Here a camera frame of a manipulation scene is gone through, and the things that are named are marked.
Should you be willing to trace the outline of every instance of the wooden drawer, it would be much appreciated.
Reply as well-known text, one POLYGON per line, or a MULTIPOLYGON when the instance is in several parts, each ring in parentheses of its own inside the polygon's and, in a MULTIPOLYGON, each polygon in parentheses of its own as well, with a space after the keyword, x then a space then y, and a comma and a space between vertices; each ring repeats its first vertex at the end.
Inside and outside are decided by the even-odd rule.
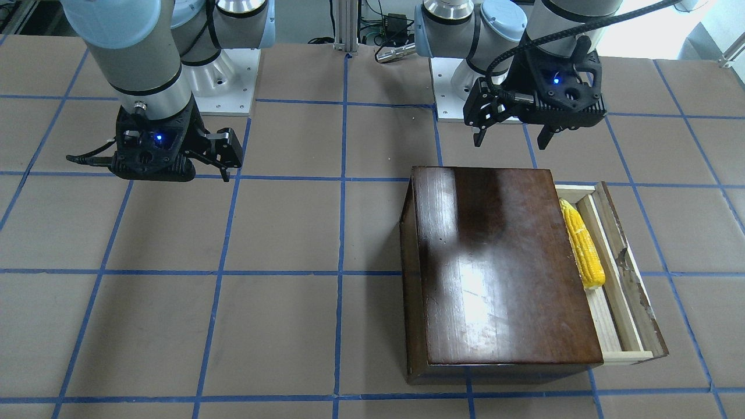
POLYGON ((607 185, 557 185, 556 189, 580 212, 606 272, 604 286, 585 290, 603 363, 628 365, 666 356, 668 347, 607 185))
POLYGON ((409 382, 462 383, 466 370, 475 382, 547 382, 668 353, 602 184, 414 168, 400 227, 409 382), (558 197, 597 244, 600 289, 582 287, 558 197))

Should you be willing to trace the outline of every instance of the yellow corn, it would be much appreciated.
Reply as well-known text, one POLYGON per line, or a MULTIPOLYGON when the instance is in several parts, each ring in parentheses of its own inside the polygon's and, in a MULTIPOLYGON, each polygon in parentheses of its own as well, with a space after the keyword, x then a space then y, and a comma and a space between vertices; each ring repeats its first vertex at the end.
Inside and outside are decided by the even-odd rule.
POLYGON ((585 227, 580 213, 565 199, 559 199, 561 213, 569 233, 569 241, 574 250, 574 258, 580 269, 580 277, 585 288, 593 289, 605 283, 605 271, 592 242, 590 232, 585 227))

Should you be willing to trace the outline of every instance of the blue tape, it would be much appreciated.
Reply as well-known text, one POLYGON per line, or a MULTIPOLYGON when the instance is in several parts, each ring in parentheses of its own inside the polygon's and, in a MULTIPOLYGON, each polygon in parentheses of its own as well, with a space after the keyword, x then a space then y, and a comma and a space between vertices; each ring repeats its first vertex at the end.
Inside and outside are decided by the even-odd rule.
MULTIPOLYGON (((251 118, 246 120, 246 130, 243 140, 243 149, 248 146, 249 132, 251 131, 251 118)), ((228 220, 225 225, 225 238, 223 240, 223 250, 220 254, 220 264, 218 266, 218 275, 215 278, 215 295, 212 299, 212 310, 209 316, 209 325, 207 327, 207 338, 204 343, 204 354, 202 355, 202 365, 199 372, 199 381, 197 382, 197 395, 194 401, 194 409, 191 416, 194 419, 199 418, 199 409, 201 406, 202 394, 204 392, 204 382, 207 377, 207 366, 209 364, 209 354, 212 349, 212 336, 215 334, 215 322, 218 317, 218 306, 220 304, 220 291, 222 289, 223 276, 225 275, 225 260, 227 259, 228 246, 230 244, 230 234, 232 232, 232 220, 235 215, 235 203, 238 200, 238 188, 241 186, 241 169, 235 173, 235 184, 230 198, 230 209, 228 210, 228 220)))
POLYGON ((590 379, 590 388, 592 389, 592 399, 595 402, 595 410, 597 411, 597 419, 604 419, 603 405, 600 402, 600 395, 597 392, 597 383, 595 382, 595 374, 592 369, 587 370, 587 377, 590 379))
POLYGON ((93 290, 91 290, 91 295, 88 299, 88 306, 86 307, 86 313, 83 316, 83 322, 80 325, 80 330, 77 333, 75 346, 73 347, 72 355, 70 356, 70 362, 67 365, 65 378, 62 381, 62 387, 60 388, 60 399, 57 401, 57 403, 54 404, 54 411, 52 412, 51 416, 52 419, 57 419, 60 416, 60 410, 62 409, 62 399, 67 393, 67 388, 70 384, 70 379, 72 378, 72 371, 75 369, 77 356, 80 354, 80 347, 83 345, 83 337, 85 337, 86 329, 88 328, 88 322, 90 320, 91 313, 93 312, 93 304, 95 303, 95 299, 98 296, 98 290, 101 287, 101 280, 104 277, 104 269, 106 269, 106 263, 109 261, 109 255, 111 254, 111 249, 114 246, 116 233, 118 232, 119 226, 121 225, 121 219, 124 217, 124 209, 127 207, 127 202, 129 201, 130 195, 132 194, 133 186, 134 181, 130 180, 129 184, 127 185, 127 191, 124 193, 124 197, 121 200, 121 205, 119 206, 119 214, 116 216, 116 221, 114 221, 114 227, 112 228, 111 235, 109 236, 109 242, 106 246, 106 251, 104 252, 104 258, 101 260, 101 267, 99 268, 98 276, 96 277, 95 283, 93 284, 93 290))
POLYGON ((527 151, 530 153, 530 161, 533 164, 533 168, 538 168, 538 160, 536 159, 536 151, 533 149, 533 142, 530 141, 530 134, 527 132, 527 124, 522 125, 522 133, 525 135, 525 142, 527 143, 527 151))
POLYGON ((434 145, 437 148, 437 165, 443 166, 443 148, 440 145, 440 130, 437 129, 437 108, 434 105, 432 106, 432 119, 434 120, 434 145))
POLYGON ((466 395, 468 398, 469 419, 476 419, 476 403, 473 398, 473 378, 471 377, 471 367, 463 367, 463 372, 466 373, 466 395))
MULTIPOLYGON (((77 80, 77 77, 80 75, 80 71, 83 69, 83 64, 86 61, 86 57, 88 57, 88 50, 85 50, 85 52, 83 53, 83 56, 80 59, 80 62, 77 65, 77 68, 75 69, 75 73, 72 75, 70 84, 67 86, 67 90, 65 91, 65 98, 70 94, 72 87, 75 85, 75 81, 77 80)), ((18 201, 18 197, 21 195, 23 186, 26 184, 26 180, 28 179, 28 174, 31 172, 31 168, 34 167, 34 163, 39 158, 42 148, 44 148, 44 144, 46 144, 47 139, 49 138, 49 134, 54 128, 54 124, 57 122, 57 119, 60 117, 60 114, 62 113, 62 108, 65 106, 65 101, 66 101, 65 98, 62 98, 62 101, 60 102, 60 106, 57 107, 57 111, 54 113, 54 116, 52 117, 51 122, 49 122, 47 131, 44 132, 44 136, 42 137, 42 140, 39 143, 39 146, 34 152, 34 155, 32 156, 31 161, 28 163, 28 166, 26 166, 26 170, 24 171, 24 174, 21 177, 21 181, 19 182, 18 187, 16 188, 16 192, 13 194, 13 197, 10 199, 10 203, 8 204, 7 209, 5 210, 5 213, 3 214, 2 219, 0 219, 0 231, 2 231, 2 229, 5 227, 5 223, 7 222, 7 219, 10 216, 10 212, 13 211, 13 208, 15 207, 16 202, 18 201)))

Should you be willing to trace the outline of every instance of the electrical wire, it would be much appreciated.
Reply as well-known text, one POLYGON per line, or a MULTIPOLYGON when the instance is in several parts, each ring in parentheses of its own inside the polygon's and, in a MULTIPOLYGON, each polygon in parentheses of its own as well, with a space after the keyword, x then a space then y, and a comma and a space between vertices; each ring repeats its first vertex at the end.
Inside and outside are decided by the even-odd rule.
POLYGON ((501 88, 498 90, 497 87, 494 85, 494 82, 492 81, 492 77, 494 75, 494 69, 497 68, 499 63, 505 61, 507 58, 514 56, 515 54, 526 51, 528 49, 535 48, 539 45, 547 44, 549 42, 553 42, 556 40, 561 40, 563 38, 583 34, 585 32, 594 31, 600 28, 605 28, 606 26, 614 25, 616 23, 625 22, 627 20, 634 19, 636 17, 640 17, 648 13, 652 13, 660 9, 664 9, 665 7, 669 7, 669 6, 672 6, 673 4, 678 4, 680 2, 681 0, 662 0, 650 6, 642 7, 641 9, 637 9, 629 13, 624 13, 624 14, 617 15, 617 16, 604 17, 604 18, 595 20, 593 22, 587 22, 584 25, 578 25, 573 28, 565 29, 564 31, 559 31, 553 34, 546 35, 545 37, 540 37, 536 40, 528 41, 522 45, 518 45, 515 48, 512 48, 500 54, 499 56, 497 56, 492 61, 492 63, 489 64, 489 66, 486 68, 485 77, 486 77, 486 84, 489 86, 489 91, 495 96, 499 96, 501 88))
POLYGON ((334 0, 329 0, 329 15, 331 16, 331 29, 334 31, 334 38, 336 38, 336 21, 334 20, 334 0))
MULTIPOLYGON (((402 28, 401 30, 399 30, 398 32, 396 32, 396 33, 395 33, 395 34, 394 34, 394 35, 392 36, 392 38, 394 38, 394 39, 395 39, 395 38, 396 38, 396 37, 397 37, 398 35, 400 35, 400 34, 401 34, 402 32, 404 32, 404 31, 407 31, 407 32, 408 32, 408 29, 409 29, 409 28, 411 27, 411 25, 413 25, 413 24, 414 24, 414 22, 413 22, 413 21, 411 21, 411 23, 409 23, 408 25, 404 26, 404 27, 403 27, 403 28, 402 28)), ((373 57, 373 58, 375 58, 375 62, 376 62, 376 63, 378 63, 378 64, 385 64, 385 63, 381 63, 380 61, 378 61, 378 54, 380 54, 380 51, 382 51, 382 50, 383 50, 383 47, 385 47, 385 44, 386 44, 386 42, 388 42, 388 37, 385 37, 385 40, 384 40, 384 41, 383 41, 383 42, 381 43, 381 45, 380 45, 380 48, 378 48, 378 50, 377 50, 377 51, 375 51, 375 53, 374 53, 374 54, 372 55, 372 57, 373 57)))

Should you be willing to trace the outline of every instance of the cable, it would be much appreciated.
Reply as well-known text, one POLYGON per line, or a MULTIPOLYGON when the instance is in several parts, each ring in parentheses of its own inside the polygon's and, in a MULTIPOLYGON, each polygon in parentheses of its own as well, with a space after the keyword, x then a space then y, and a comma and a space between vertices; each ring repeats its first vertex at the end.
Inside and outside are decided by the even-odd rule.
POLYGON ((334 0, 329 0, 329 15, 331 16, 331 29, 334 31, 334 38, 336 38, 336 21, 334 20, 334 0))
POLYGON ((681 0, 662 0, 650 6, 642 7, 641 9, 637 9, 629 13, 624 13, 618 16, 604 17, 594 22, 588 22, 584 25, 578 25, 573 28, 565 29, 564 31, 559 31, 553 34, 546 35, 545 37, 540 37, 537 40, 531 40, 522 45, 518 45, 515 48, 512 48, 500 54, 486 68, 485 77, 486 77, 486 84, 489 86, 489 91, 495 96, 499 96, 499 91, 497 90, 497 87, 494 85, 494 82, 492 81, 494 69, 497 68, 499 63, 501 63, 502 61, 505 61, 507 58, 510 58, 515 54, 526 51, 528 49, 535 48, 539 45, 547 44, 549 42, 553 42, 556 40, 561 40, 566 37, 572 37, 574 35, 579 35, 585 32, 594 31, 596 29, 605 28, 606 26, 614 25, 616 23, 625 22, 627 20, 634 19, 639 16, 643 16, 647 13, 652 13, 660 9, 664 9, 668 6, 672 6, 673 4, 677 4, 680 2, 681 0))
POLYGON ((380 15, 381 17, 388 17, 390 19, 401 19, 401 20, 405 20, 406 22, 412 22, 413 23, 413 20, 411 20, 411 19, 404 19, 402 17, 395 17, 395 16, 385 16, 385 14, 383 14, 383 7, 380 5, 380 0, 378 0, 378 6, 380 6, 380 11, 379 12, 377 10, 373 9, 370 6, 369 0, 365 0, 365 2, 367 3, 367 7, 369 7, 370 10, 373 11, 373 13, 375 13, 377 15, 380 15))
POLYGON ((191 44, 189 44, 186 51, 184 51, 182 54, 179 54, 179 57, 184 58, 184 56, 186 56, 191 51, 191 49, 194 48, 194 45, 197 44, 197 42, 202 37, 202 35, 204 35, 204 31, 206 30, 207 30, 207 21, 204 22, 204 26, 202 26, 202 29, 199 31, 199 34, 197 34, 197 36, 194 37, 194 40, 191 41, 191 44))
MULTIPOLYGON (((395 34, 393 35, 393 38, 396 38, 396 37, 397 37, 397 36, 398 36, 398 35, 399 35, 399 34, 400 34, 401 32, 403 32, 403 31, 407 31, 407 32, 408 32, 408 29, 409 29, 409 27, 411 27, 411 25, 413 25, 413 24, 414 24, 414 22, 413 22, 413 21, 411 21, 411 23, 409 23, 408 25, 406 25, 405 27, 403 27, 403 29, 401 29, 401 30, 399 30, 398 32, 396 32, 396 33, 395 33, 395 34)), ((378 54, 380 54, 380 51, 382 51, 382 50, 383 50, 383 47, 385 46, 385 43, 386 43, 387 41, 388 41, 388 37, 385 37, 385 41, 383 41, 383 42, 381 43, 381 45, 380 45, 380 48, 378 48, 378 50, 377 50, 377 51, 375 51, 375 53, 374 53, 374 54, 372 55, 372 57, 373 57, 373 58, 375 58, 375 62, 376 62, 376 63, 378 63, 378 64, 385 64, 385 63, 381 63, 380 61, 378 61, 378 54)))

